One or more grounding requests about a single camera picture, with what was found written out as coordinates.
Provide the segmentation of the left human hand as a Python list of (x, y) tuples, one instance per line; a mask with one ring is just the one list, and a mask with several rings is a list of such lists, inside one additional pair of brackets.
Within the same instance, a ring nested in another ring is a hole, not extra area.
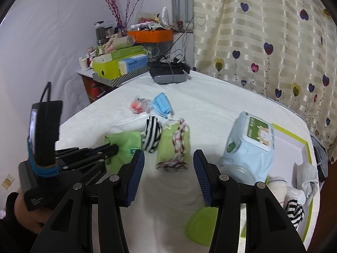
[(15, 200), (14, 214), (18, 223), (25, 229), (35, 234), (39, 234), (41, 232), (43, 226), (52, 215), (52, 212), (53, 211), (49, 209), (36, 209), (34, 211), (29, 211), (23, 199), (22, 192), (18, 194), (17, 199)]

